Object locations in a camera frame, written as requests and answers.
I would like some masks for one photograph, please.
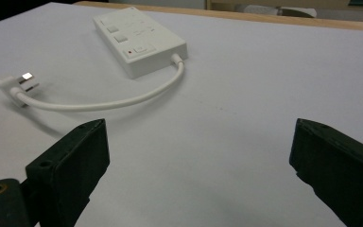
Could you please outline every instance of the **white tabletop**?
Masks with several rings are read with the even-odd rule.
[[[128,79],[92,18],[51,3],[0,22],[0,78],[82,104],[140,95],[176,72]],[[79,124],[105,118],[111,165],[77,226],[344,226],[288,163],[297,118],[363,143],[363,31],[147,12],[187,41],[184,78],[148,102],[96,113],[19,109],[0,92],[0,179]]]

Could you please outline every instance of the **power strip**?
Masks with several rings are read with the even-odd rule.
[[[137,8],[93,19],[98,34],[132,79],[172,64],[173,54],[187,59],[186,41]]]

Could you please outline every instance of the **extension cord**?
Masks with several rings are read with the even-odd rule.
[[[131,7],[93,18],[96,30],[131,79],[187,59],[186,41]]]

